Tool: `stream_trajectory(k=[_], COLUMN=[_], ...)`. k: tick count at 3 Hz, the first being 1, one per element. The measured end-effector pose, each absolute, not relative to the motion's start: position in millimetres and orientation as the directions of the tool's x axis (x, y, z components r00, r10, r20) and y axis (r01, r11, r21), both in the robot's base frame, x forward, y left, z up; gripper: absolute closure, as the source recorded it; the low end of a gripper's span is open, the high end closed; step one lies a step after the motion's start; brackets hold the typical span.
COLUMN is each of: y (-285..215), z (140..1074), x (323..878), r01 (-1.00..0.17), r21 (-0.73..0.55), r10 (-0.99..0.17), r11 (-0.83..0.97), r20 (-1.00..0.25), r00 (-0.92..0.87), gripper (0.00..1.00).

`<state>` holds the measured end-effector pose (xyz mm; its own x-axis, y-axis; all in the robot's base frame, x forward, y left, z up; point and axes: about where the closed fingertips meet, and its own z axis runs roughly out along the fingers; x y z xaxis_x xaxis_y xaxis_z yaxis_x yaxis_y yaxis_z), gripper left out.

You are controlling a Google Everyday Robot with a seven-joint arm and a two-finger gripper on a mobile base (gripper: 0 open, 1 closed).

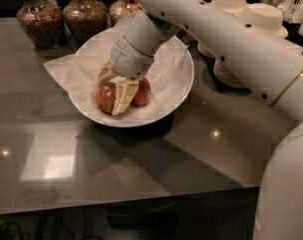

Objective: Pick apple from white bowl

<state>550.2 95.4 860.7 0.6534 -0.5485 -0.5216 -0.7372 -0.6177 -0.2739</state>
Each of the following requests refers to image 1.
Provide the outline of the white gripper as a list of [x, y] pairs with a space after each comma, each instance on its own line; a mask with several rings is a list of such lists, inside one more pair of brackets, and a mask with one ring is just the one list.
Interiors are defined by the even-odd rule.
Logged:
[[[126, 78], [145, 76], [153, 62], [154, 58], [152, 56], [144, 55], [122, 36], [111, 49], [110, 61], [105, 62], [98, 70], [94, 86], [101, 86], [104, 82], [116, 77], [117, 73]], [[128, 109], [138, 89], [139, 82], [137, 80], [126, 79], [116, 83], [113, 116], [123, 114]]]

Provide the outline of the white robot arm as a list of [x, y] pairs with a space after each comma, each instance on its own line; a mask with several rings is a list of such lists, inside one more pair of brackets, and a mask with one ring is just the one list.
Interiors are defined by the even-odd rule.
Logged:
[[111, 71], [144, 76], [160, 46], [187, 31], [264, 104], [297, 126], [271, 156], [260, 186], [253, 240], [303, 240], [303, 47], [203, 0], [140, 0], [111, 49]]

